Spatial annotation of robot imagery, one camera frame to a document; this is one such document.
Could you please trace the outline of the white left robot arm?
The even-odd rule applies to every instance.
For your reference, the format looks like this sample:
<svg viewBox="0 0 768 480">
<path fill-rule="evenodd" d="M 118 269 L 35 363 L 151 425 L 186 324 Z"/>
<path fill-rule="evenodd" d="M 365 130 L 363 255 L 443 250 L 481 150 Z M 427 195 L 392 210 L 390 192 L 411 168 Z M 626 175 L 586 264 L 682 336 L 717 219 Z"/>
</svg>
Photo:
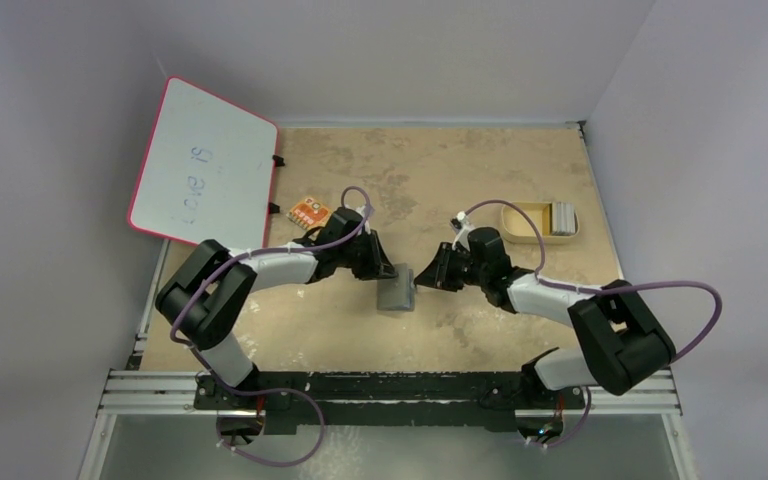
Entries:
<svg viewBox="0 0 768 480">
<path fill-rule="evenodd" d="M 282 285 L 319 282 L 345 268 L 360 281 L 398 276 L 378 233 L 356 210 L 338 208 L 326 223 L 280 247 L 233 254 L 204 240 L 156 294 L 155 309 L 169 322 L 170 337 L 218 378 L 219 395 L 232 408 L 257 399 L 258 369 L 232 330 L 248 296 Z"/>
</svg>

